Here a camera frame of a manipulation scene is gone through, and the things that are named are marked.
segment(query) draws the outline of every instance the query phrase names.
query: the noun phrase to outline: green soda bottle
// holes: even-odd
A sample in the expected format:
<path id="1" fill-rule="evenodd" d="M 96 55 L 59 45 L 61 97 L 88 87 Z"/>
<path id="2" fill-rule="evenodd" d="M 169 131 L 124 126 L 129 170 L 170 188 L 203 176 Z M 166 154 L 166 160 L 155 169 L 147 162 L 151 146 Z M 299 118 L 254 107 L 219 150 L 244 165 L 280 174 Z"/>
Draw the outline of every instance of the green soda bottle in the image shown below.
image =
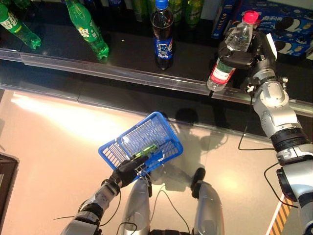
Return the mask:
<path id="1" fill-rule="evenodd" d="M 30 0 L 13 0 L 13 2 L 20 9 L 27 9 L 30 6 Z"/>
<path id="2" fill-rule="evenodd" d="M 156 11 L 156 0 L 147 0 L 149 18 Z"/>
<path id="3" fill-rule="evenodd" d="M 30 31 L 8 8 L 0 3 L 0 24 L 32 49 L 40 47 L 40 38 Z"/>
<path id="4" fill-rule="evenodd" d="M 100 60 L 109 55 L 109 47 L 103 41 L 98 26 L 93 22 L 89 11 L 78 0 L 66 0 L 71 21 L 76 29 L 89 43 Z"/>
<path id="5" fill-rule="evenodd" d="M 4 5 L 8 6 L 11 4 L 11 0 L 0 0 L 0 3 L 3 3 Z"/>
<path id="6" fill-rule="evenodd" d="M 133 0 L 133 10 L 138 22 L 145 22 L 148 19 L 147 0 Z"/>
<path id="7" fill-rule="evenodd" d="M 174 15 L 174 23 L 178 25 L 182 15 L 182 0 L 169 0 L 168 3 Z"/>
<path id="8" fill-rule="evenodd" d="M 203 8 L 203 0 L 188 0 L 185 12 L 185 20 L 190 28 L 197 26 Z"/>

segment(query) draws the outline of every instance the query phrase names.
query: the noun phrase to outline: robotic hand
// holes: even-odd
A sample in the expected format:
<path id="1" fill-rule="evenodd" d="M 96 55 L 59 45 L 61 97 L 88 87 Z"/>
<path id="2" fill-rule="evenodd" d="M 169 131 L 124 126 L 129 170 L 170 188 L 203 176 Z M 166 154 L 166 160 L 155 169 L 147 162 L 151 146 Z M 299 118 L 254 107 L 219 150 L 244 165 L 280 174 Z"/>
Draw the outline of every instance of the robotic hand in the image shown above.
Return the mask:
<path id="1" fill-rule="evenodd" d="M 225 43 L 219 57 L 226 65 L 250 69 L 244 88 L 254 95 L 253 108 L 265 134 L 271 139 L 279 164 L 279 184 L 284 195 L 299 204 L 305 235 L 313 234 L 313 145 L 302 130 L 286 93 L 287 78 L 277 77 L 277 52 L 270 34 L 256 32 L 251 53 L 230 51 Z"/>
<path id="2" fill-rule="evenodd" d="M 119 194 L 121 188 L 135 179 L 137 168 L 147 159 L 147 156 L 142 156 L 122 162 L 110 178 L 102 182 L 95 194 L 80 206 L 78 213 L 61 235 L 101 235 L 99 224 L 110 201 Z"/>

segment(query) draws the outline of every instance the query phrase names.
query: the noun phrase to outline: blue box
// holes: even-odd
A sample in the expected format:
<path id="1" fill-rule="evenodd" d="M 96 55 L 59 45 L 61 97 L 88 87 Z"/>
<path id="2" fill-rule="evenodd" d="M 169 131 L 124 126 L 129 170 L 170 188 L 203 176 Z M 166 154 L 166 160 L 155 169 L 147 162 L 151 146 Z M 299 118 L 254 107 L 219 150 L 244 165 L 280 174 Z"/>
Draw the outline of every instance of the blue box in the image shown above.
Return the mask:
<path id="1" fill-rule="evenodd" d="M 310 36 L 308 35 L 274 30 L 261 26 L 258 27 L 258 30 L 272 35 L 276 50 L 281 54 L 300 56 L 310 47 Z"/>
<path id="2" fill-rule="evenodd" d="M 219 7 L 219 10 L 217 11 L 213 30 L 212 30 L 212 38 L 220 38 L 223 34 L 223 31 L 228 24 L 228 22 L 231 20 L 231 13 L 234 9 L 234 6 L 236 4 L 237 0 L 223 0 L 221 2 L 221 5 Z"/>
<path id="3" fill-rule="evenodd" d="M 313 33 L 313 11 L 270 1 L 241 0 L 229 28 L 241 22 L 248 10 L 259 13 L 257 25 L 275 30 L 310 35 Z"/>

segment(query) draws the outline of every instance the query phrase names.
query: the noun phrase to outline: white floor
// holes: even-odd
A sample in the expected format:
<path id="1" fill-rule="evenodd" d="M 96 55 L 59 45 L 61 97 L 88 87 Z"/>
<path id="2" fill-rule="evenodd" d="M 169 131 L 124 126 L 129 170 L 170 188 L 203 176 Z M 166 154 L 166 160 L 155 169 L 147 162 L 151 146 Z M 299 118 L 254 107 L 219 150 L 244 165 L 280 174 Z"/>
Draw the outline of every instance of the white floor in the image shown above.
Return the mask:
<path id="1" fill-rule="evenodd" d="M 1 152 L 19 159 L 19 172 L 7 211 L 3 235 L 56 235 L 108 178 L 110 167 L 98 155 L 98 147 L 119 136 L 144 117 L 37 95 L 6 91 L 0 103 Z M 184 154 L 173 160 L 190 177 L 204 165 L 205 180 L 219 193 L 223 203 L 226 235 L 264 235 L 277 200 L 263 178 L 264 170 L 277 160 L 274 151 L 239 151 L 238 135 L 202 128 L 177 126 Z M 243 147 L 270 147 L 268 142 L 244 139 Z M 193 227 L 197 207 L 191 197 L 188 177 L 171 172 L 157 181 L 166 182 L 178 211 Z M 275 169 L 268 173 L 281 194 Z M 152 208 L 160 185 L 154 186 Z M 114 235 L 121 222 L 131 186 L 122 189 L 120 209 L 103 227 Z M 106 221 L 117 206 L 112 201 Z M 151 229 L 186 231 L 185 224 L 160 195 Z"/>

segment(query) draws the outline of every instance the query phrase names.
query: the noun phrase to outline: blue shopping basket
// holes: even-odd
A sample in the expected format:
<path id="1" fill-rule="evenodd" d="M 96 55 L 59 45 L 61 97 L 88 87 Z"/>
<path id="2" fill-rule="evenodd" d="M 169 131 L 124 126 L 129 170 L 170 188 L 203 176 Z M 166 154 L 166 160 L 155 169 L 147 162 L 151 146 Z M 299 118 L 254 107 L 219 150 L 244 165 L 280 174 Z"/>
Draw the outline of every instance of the blue shopping basket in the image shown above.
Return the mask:
<path id="1" fill-rule="evenodd" d="M 151 153 L 145 162 L 144 171 L 146 173 L 183 152 L 179 139 L 159 112 L 151 113 L 120 137 L 101 146 L 99 154 L 114 170 L 124 160 L 128 160 L 134 154 L 153 144 L 158 147 L 158 150 Z"/>

